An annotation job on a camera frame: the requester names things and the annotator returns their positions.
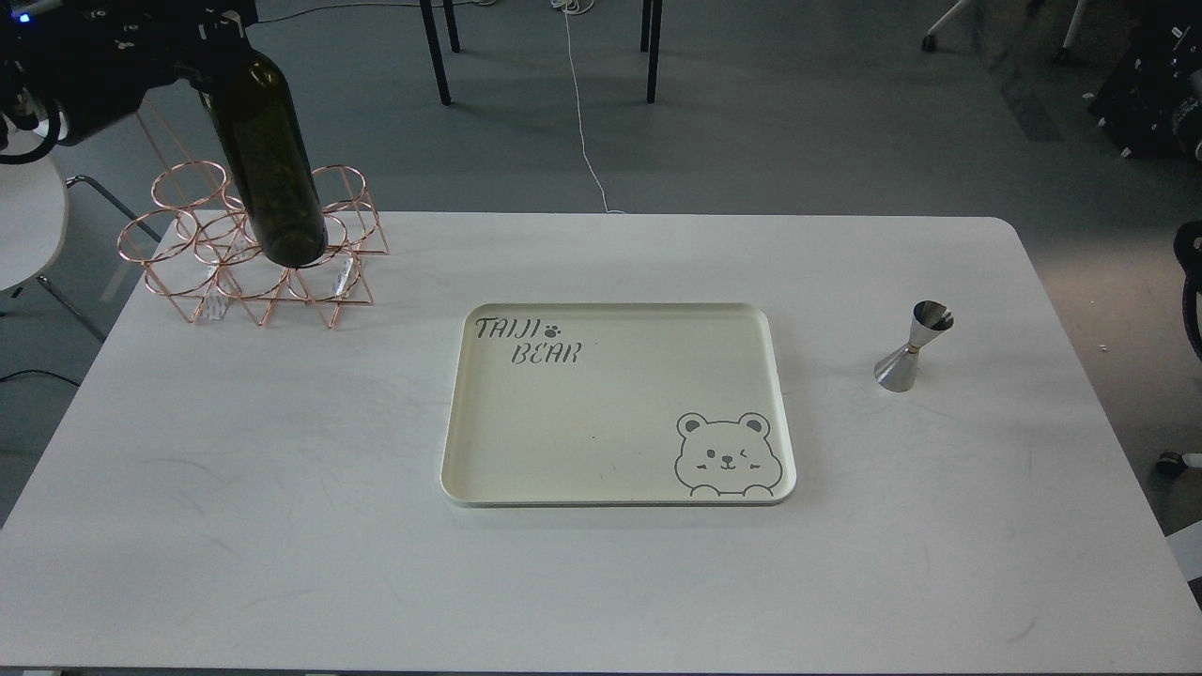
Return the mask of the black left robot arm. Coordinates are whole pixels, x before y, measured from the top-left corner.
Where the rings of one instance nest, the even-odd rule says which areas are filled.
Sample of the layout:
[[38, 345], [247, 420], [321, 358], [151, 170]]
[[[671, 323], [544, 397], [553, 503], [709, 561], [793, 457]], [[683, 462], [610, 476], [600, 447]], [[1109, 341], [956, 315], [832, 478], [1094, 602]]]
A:
[[2, 120], [42, 137], [2, 164], [77, 146], [160, 85], [212, 81], [257, 22], [254, 1], [2, 2]]

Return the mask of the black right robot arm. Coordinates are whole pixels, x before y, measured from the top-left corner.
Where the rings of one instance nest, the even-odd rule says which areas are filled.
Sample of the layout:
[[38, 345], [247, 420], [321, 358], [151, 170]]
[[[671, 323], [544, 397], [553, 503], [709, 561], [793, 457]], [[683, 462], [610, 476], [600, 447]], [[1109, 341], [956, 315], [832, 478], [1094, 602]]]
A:
[[[1173, 253], [1183, 269], [1182, 316], [1183, 330], [1194, 355], [1201, 360], [1200, 293], [1201, 293], [1201, 223], [1184, 223], [1173, 239]], [[1156, 472], [1168, 478], [1180, 476], [1188, 469], [1200, 468], [1200, 453], [1160, 453]]]

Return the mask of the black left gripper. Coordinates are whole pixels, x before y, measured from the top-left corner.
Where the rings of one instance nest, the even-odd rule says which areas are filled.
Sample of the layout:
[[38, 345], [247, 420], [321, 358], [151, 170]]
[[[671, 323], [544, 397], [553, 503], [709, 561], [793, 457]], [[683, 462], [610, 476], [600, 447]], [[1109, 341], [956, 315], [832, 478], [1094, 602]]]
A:
[[77, 146], [132, 115], [145, 93], [201, 89], [258, 22], [254, 1], [5, 1], [2, 120]]

